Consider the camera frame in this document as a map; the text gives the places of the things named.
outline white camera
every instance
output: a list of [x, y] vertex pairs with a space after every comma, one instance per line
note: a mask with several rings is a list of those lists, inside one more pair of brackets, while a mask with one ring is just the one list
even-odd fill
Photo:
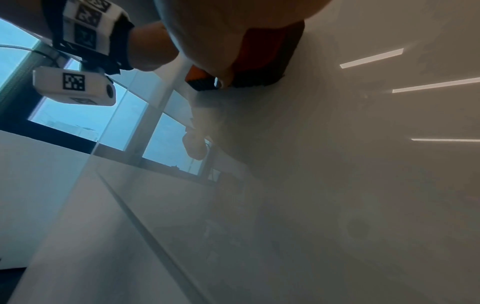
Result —
[[95, 72], [38, 67], [33, 86], [39, 94], [66, 104], [113, 106], [116, 102], [113, 82]]

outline blue sky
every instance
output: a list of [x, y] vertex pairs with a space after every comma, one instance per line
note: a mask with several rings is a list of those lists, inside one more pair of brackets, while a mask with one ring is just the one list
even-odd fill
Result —
[[[0, 19], [0, 44], [33, 48], [38, 42], [37, 38]], [[27, 55], [28, 51], [0, 49], [0, 86]], [[78, 71], [79, 67], [79, 62], [71, 61], [66, 68]], [[85, 132], [89, 132], [90, 136], [98, 134], [102, 144], [123, 150], [148, 107], [148, 103], [116, 83], [115, 89], [116, 104], [112, 107], [63, 104], [45, 99], [30, 119], [43, 125], [52, 125], [64, 132], [72, 134], [76, 132], [75, 135], [82, 137], [86, 137]], [[202, 162], [193, 161], [188, 157], [182, 143], [184, 134], [184, 125], [163, 114], [144, 157], [198, 174]]]

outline dark floor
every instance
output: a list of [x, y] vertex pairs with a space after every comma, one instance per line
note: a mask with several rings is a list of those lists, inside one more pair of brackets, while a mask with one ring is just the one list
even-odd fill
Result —
[[0, 304], [6, 304], [22, 277], [25, 268], [0, 270]]

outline wrist-mounted device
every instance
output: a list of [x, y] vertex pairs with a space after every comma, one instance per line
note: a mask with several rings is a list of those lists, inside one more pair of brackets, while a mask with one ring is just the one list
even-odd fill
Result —
[[106, 0], [41, 0], [53, 47], [82, 58], [108, 75], [132, 70], [128, 38], [134, 25], [128, 14]]

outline black cable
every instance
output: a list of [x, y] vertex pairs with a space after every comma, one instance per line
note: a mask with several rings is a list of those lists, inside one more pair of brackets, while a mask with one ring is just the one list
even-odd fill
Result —
[[48, 54], [45, 54], [44, 52], [40, 52], [40, 51], [37, 51], [37, 50], [25, 48], [25, 47], [11, 46], [11, 45], [0, 45], [0, 48], [4, 48], [4, 49], [17, 49], [17, 50], [24, 50], [24, 51], [29, 51], [29, 52], [32, 52], [32, 53], [36, 53], [36, 54], [42, 55], [42, 56], [50, 59], [51, 62], [52, 62], [53, 64], [55, 64], [55, 66], [56, 66], [57, 68], [60, 68], [59, 63], [58, 63], [52, 56], [50, 56], [50, 55], [48, 55]]

